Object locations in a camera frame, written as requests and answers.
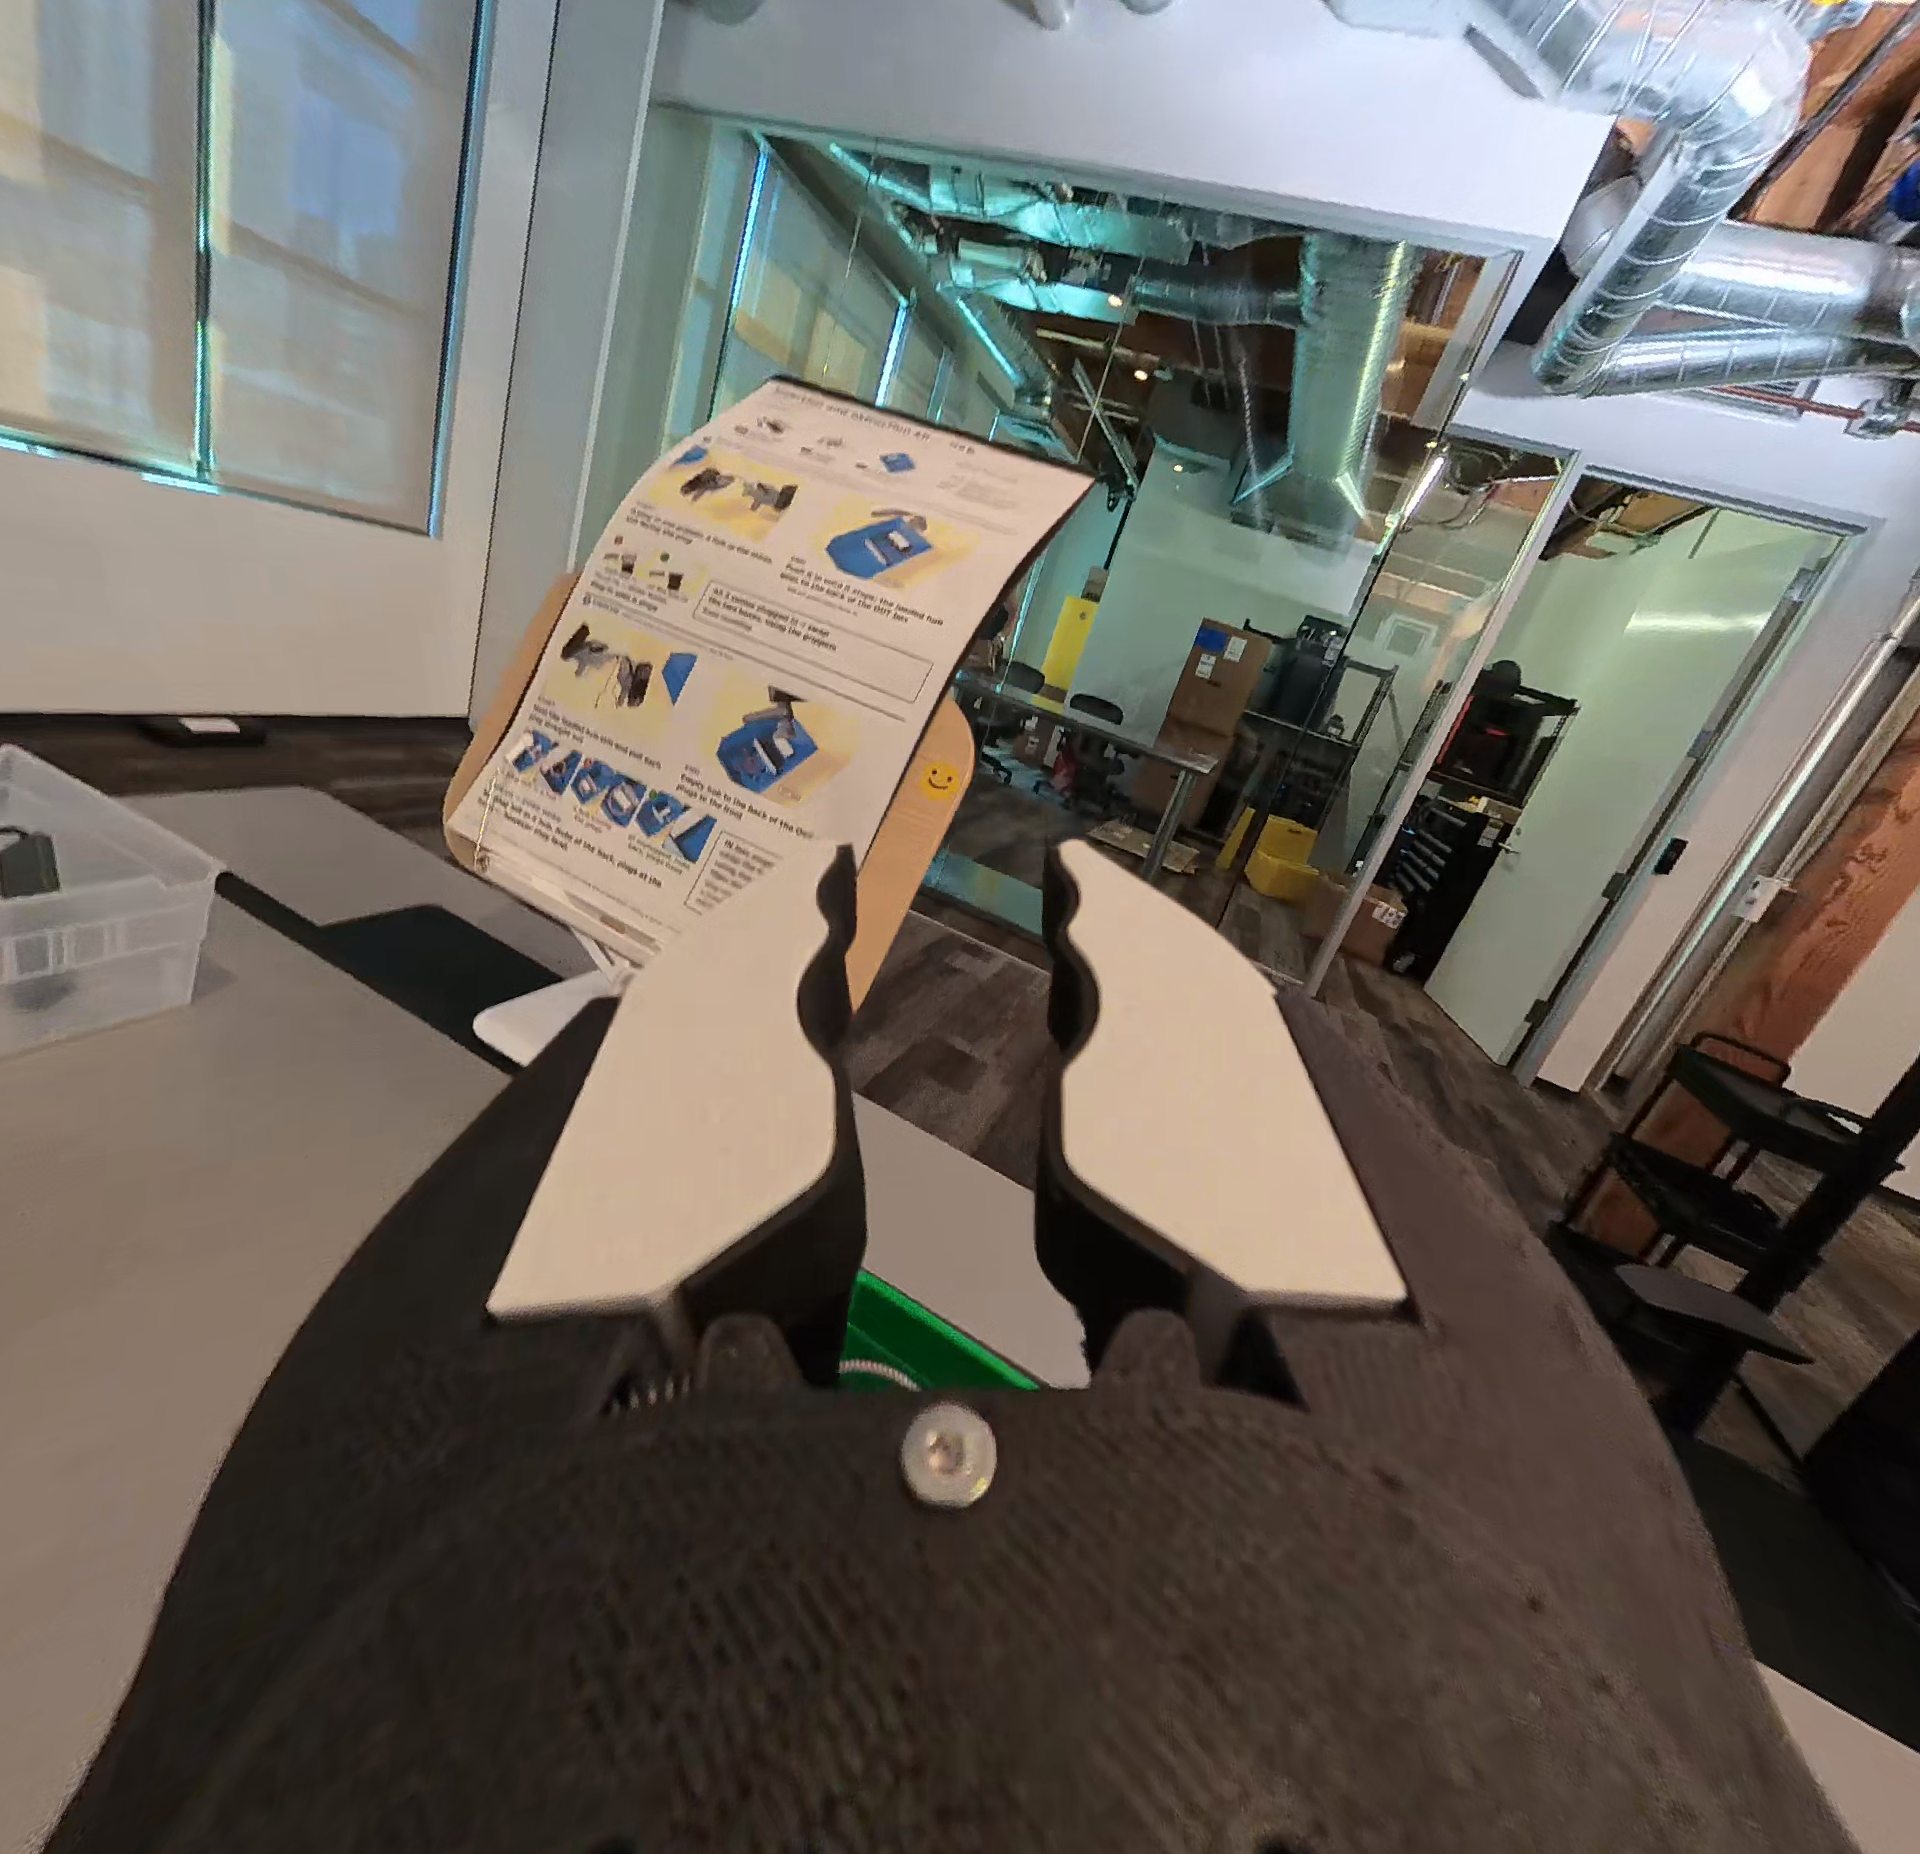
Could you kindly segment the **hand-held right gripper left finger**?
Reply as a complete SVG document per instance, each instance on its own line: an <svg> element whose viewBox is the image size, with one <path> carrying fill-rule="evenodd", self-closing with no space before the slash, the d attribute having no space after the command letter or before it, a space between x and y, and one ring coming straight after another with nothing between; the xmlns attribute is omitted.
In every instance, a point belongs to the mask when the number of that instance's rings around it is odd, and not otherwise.
<svg viewBox="0 0 1920 1854"><path fill-rule="evenodd" d="M769 1322L834 1386L865 1256L843 1043L857 863L806 841L672 944L589 1054L554 1041L494 1101L523 1148L494 1328L636 1315L679 1363L727 1318Z"/></svg>

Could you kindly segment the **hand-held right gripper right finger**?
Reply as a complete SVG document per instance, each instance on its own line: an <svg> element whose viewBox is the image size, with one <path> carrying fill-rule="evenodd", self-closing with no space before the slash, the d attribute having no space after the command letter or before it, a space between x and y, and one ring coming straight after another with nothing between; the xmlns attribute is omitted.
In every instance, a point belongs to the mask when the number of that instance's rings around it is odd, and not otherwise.
<svg viewBox="0 0 1920 1854"><path fill-rule="evenodd" d="M1088 1372L1167 1315L1205 1383L1292 1396L1278 1315L1411 1320L1270 979L1090 841L1047 860L1044 947L1035 1256Z"/></svg>

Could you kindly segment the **green plastic bin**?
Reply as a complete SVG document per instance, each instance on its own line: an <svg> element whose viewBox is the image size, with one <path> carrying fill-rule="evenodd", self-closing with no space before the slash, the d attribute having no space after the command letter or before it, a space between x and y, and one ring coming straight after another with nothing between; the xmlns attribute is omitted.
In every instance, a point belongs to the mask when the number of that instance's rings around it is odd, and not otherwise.
<svg viewBox="0 0 1920 1854"><path fill-rule="evenodd" d="M1041 1386L917 1299L862 1269L838 1356L842 1386L986 1392Z"/></svg>

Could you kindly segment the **white stand base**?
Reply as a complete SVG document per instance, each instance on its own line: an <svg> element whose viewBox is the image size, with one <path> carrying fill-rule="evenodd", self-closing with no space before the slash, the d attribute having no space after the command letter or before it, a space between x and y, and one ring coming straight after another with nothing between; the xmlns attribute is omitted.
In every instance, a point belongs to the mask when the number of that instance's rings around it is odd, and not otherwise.
<svg viewBox="0 0 1920 1854"><path fill-rule="evenodd" d="M472 1021L472 1037L507 1068L528 1068L585 1008L615 1000L619 992L619 983L601 971L557 980L484 1008Z"/></svg>

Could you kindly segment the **black tool cabinet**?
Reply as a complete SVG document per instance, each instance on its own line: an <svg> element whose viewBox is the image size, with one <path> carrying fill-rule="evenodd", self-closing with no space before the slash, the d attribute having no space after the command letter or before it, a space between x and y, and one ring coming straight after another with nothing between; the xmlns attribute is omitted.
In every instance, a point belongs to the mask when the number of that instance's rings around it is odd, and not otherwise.
<svg viewBox="0 0 1920 1854"><path fill-rule="evenodd" d="M1396 944L1382 959L1389 973L1425 983L1436 971L1453 934L1502 866L1517 819L1519 811L1504 802L1445 792L1425 792L1408 808L1379 873L1379 886L1403 905Z"/></svg>

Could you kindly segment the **brown cardboard backing board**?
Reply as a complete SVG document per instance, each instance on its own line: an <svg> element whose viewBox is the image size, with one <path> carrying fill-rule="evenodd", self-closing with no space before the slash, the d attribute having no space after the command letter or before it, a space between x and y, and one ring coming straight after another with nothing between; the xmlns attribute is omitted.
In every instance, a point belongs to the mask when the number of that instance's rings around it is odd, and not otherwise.
<svg viewBox="0 0 1920 1854"><path fill-rule="evenodd" d="M449 855L462 870L574 933L589 961L621 980L640 966L633 946L615 946L610 930L587 918L587 908L578 899L539 886L512 867L501 841L469 840L452 827L469 798L492 800L512 723L578 580L578 575L562 573L542 598L451 779L441 804L441 830ZM949 702L940 704L858 867L857 933L845 957L853 1010L862 1010L868 1000L926 873L946 841L974 763L976 743L964 715Z"/></svg>

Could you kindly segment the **white door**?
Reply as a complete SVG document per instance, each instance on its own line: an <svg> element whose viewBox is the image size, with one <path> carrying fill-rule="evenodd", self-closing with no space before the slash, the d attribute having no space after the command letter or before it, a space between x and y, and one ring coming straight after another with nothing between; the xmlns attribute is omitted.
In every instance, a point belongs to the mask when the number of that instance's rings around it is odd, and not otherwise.
<svg viewBox="0 0 1920 1854"><path fill-rule="evenodd" d="M1703 507L1534 568L1496 656L1577 711L1429 979L1433 1004L1496 1067L1539 1068L1848 546Z"/></svg>

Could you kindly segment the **printed instruction sheet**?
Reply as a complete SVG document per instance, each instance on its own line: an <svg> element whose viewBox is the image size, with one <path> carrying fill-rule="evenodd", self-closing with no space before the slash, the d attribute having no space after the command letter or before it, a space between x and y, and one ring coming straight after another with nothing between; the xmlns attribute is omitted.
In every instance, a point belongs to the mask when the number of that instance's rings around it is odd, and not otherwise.
<svg viewBox="0 0 1920 1854"><path fill-rule="evenodd" d="M760 386L558 578L451 789L449 850L631 966L810 841L863 860L994 605L1090 488Z"/></svg>

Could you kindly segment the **black utility cart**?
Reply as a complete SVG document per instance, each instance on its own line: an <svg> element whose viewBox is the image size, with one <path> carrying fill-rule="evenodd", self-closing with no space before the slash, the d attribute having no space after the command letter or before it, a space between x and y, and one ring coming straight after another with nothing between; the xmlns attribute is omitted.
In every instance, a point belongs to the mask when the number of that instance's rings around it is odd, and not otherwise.
<svg viewBox="0 0 1920 1854"><path fill-rule="evenodd" d="M1694 1036L1547 1227L1670 1437L1707 1424L1746 1358L1810 1363L1776 1311L1916 1142L1918 1067L1872 1115L1790 1076L1780 1055Z"/></svg>

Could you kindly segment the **clear plastic bin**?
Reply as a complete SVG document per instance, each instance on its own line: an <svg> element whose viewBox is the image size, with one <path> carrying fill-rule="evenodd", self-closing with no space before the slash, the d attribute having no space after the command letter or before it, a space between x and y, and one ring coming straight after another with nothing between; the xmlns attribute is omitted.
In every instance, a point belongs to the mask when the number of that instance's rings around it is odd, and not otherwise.
<svg viewBox="0 0 1920 1854"><path fill-rule="evenodd" d="M2 749L2 827L55 840L63 891L2 902L2 1055L193 1000L220 863L146 816Z"/></svg>

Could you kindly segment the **window with roller blinds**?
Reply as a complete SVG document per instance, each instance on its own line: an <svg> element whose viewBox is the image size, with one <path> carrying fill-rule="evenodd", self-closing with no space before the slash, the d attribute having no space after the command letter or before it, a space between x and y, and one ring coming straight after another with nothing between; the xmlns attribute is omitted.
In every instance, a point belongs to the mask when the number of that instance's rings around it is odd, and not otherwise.
<svg viewBox="0 0 1920 1854"><path fill-rule="evenodd" d="M2 0L4 448L438 523L490 0Z"/></svg>

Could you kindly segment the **silver ventilation duct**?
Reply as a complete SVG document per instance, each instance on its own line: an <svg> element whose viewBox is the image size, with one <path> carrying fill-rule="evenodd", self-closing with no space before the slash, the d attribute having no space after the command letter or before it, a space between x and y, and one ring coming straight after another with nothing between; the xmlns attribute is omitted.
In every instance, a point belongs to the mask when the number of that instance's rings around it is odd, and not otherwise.
<svg viewBox="0 0 1920 1854"><path fill-rule="evenodd" d="M1549 395L1889 375L1916 356L1916 249L1737 223L1790 143L1823 0L1328 0L1357 29L1475 36L1534 98L1644 127L1574 211L1577 283L1529 352Z"/></svg>

